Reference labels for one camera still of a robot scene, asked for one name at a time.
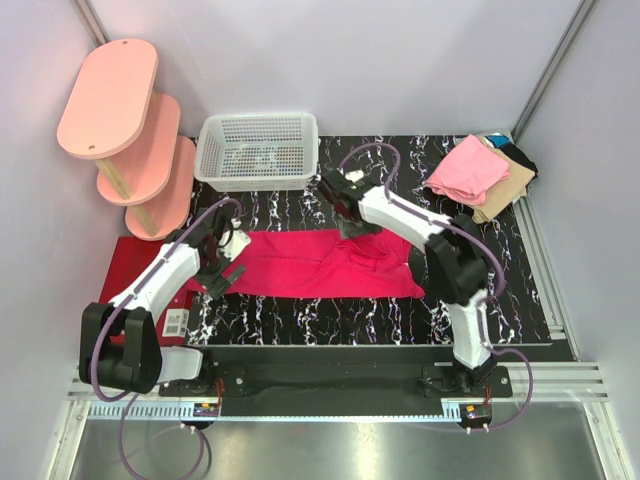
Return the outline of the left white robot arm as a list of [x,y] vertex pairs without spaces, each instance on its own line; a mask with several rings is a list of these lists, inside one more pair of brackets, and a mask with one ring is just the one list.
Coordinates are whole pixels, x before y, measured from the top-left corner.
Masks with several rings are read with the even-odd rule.
[[244,273],[243,266],[232,263],[250,238],[240,228],[240,203],[230,202],[233,212],[224,210],[226,203],[220,200],[200,210],[189,227],[165,239],[156,257],[125,290],[83,311],[79,377],[92,386],[98,399],[115,402],[173,381],[181,381],[196,396],[214,388],[216,372],[204,364],[203,352],[161,346],[156,323],[189,280],[219,299]]

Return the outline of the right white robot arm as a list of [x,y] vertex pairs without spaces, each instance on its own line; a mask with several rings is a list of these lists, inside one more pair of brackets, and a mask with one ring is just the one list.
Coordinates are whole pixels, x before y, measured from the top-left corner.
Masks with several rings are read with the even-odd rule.
[[318,191],[333,207],[344,238],[393,233],[425,257],[429,293],[445,303],[453,332],[453,382],[466,396],[490,383],[496,360],[487,326],[489,250],[467,215],[424,210],[358,173],[321,176]]

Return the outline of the magenta t shirt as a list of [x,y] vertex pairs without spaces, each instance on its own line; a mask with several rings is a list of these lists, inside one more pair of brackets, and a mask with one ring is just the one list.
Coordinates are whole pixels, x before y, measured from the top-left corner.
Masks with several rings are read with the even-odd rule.
[[249,234],[231,293],[290,299],[421,298],[408,265],[411,244],[384,230],[343,239],[337,229]]

